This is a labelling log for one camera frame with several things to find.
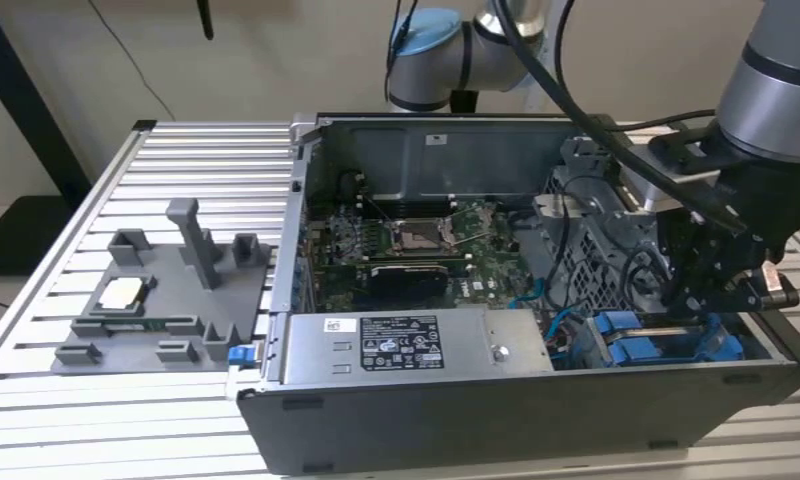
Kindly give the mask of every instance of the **white wall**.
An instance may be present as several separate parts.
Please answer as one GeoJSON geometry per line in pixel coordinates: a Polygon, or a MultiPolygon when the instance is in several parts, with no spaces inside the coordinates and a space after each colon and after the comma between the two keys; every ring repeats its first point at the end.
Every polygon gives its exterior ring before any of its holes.
{"type": "MultiPolygon", "coordinates": [[[[392,0],[212,0],[212,42],[192,0],[96,3],[178,120],[287,120],[297,111],[385,108],[392,0]]],[[[457,8],[468,18],[479,3],[420,4],[457,8]]],[[[580,104],[628,120],[711,108],[760,6],[579,1],[564,65],[580,104]]],[[[133,122],[165,119],[165,112],[86,0],[0,0],[0,22],[77,155],[98,173],[133,122]]],[[[523,107],[521,92],[481,96],[481,111],[523,107]]]]}

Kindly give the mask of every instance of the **gray plastic peg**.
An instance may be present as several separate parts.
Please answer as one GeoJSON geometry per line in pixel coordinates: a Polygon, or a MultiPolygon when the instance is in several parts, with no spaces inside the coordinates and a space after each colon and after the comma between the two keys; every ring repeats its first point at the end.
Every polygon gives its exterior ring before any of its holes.
{"type": "Polygon", "coordinates": [[[199,226],[196,214],[199,213],[199,201],[195,198],[176,198],[169,202],[165,216],[177,225],[184,236],[184,248],[181,250],[184,259],[196,269],[196,275],[205,289],[213,290],[221,283],[219,273],[213,267],[215,245],[205,240],[199,226]]]}

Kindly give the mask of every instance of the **black cable with connector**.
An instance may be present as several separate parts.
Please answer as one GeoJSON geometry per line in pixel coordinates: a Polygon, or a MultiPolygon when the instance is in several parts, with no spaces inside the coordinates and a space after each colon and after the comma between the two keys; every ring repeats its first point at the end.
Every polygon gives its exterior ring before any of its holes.
{"type": "Polygon", "coordinates": [[[536,54],[523,41],[507,1],[492,1],[504,36],[516,57],[575,125],[587,133],[596,144],[608,150],[614,158],[652,183],[659,190],[670,195],[674,200],[678,200],[688,210],[696,212],[707,221],[716,224],[724,230],[728,230],[734,234],[742,233],[747,227],[734,211],[727,209],[726,202],[720,200],[712,188],[699,182],[684,185],[674,182],[670,177],[628,150],[611,133],[604,130],[604,127],[587,115],[572,98],[564,94],[557,81],[548,73],[548,70],[545,70],[545,67],[539,63],[536,54]]]}
{"type": "MultiPolygon", "coordinates": [[[[557,22],[557,29],[555,33],[555,78],[557,79],[557,83],[560,84],[560,88],[563,89],[563,93],[572,97],[572,93],[569,92],[569,87],[565,83],[565,75],[563,74],[563,37],[565,35],[565,25],[569,19],[569,14],[572,13],[572,8],[575,7],[575,0],[567,0],[565,5],[563,6],[563,13],[560,14],[560,20],[557,22]]],[[[644,128],[660,127],[663,125],[668,125],[674,122],[680,122],[683,120],[691,120],[694,118],[704,118],[714,117],[714,110],[696,110],[694,112],[679,113],[676,115],[670,115],[664,118],[658,118],[655,120],[648,120],[640,123],[632,123],[630,125],[612,125],[605,126],[604,129],[608,132],[631,132],[634,130],[642,130],[644,128]]]]}

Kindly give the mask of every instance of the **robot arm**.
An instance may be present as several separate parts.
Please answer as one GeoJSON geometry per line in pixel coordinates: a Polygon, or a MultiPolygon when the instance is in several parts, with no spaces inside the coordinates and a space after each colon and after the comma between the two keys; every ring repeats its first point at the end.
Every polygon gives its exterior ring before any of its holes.
{"type": "Polygon", "coordinates": [[[720,171],[715,191],[748,227],[732,235],[680,212],[659,214],[671,313],[796,305],[774,266],[800,229],[800,0],[766,3],[712,125],[658,137],[650,148],[676,173],[720,171]]]}
{"type": "Polygon", "coordinates": [[[533,58],[540,2],[492,0],[461,28],[457,16],[416,18],[415,41],[389,69],[395,107],[432,111],[455,90],[507,90],[525,67],[632,179],[670,196],[654,209],[668,257],[668,313],[796,305],[796,291],[774,266],[800,229],[800,0],[766,2],[712,125],[656,137],[640,155],[584,114],[533,58]]]}

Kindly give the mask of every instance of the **metal slotted surface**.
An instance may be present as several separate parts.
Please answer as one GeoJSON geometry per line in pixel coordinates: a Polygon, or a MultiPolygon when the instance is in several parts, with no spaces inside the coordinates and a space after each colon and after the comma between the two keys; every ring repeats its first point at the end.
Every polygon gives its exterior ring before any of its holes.
{"type": "MultiPolygon", "coordinates": [[[[182,195],[200,198],[200,222],[217,241],[249,231],[275,244],[289,166],[285,124],[161,123],[130,135],[0,323],[0,478],[276,478],[225,399],[227,373],[58,377],[49,367],[109,262],[112,232],[141,227],[152,243],[177,242],[164,211],[182,195]]],[[[788,249],[780,269],[800,288],[800,237],[788,249]]],[[[264,308],[271,293],[272,276],[264,308]]],[[[787,315],[800,330],[800,306],[787,315]]],[[[739,413],[687,451],[369,475],[800,478],[800,391],[778,406],[739,413]]]]}

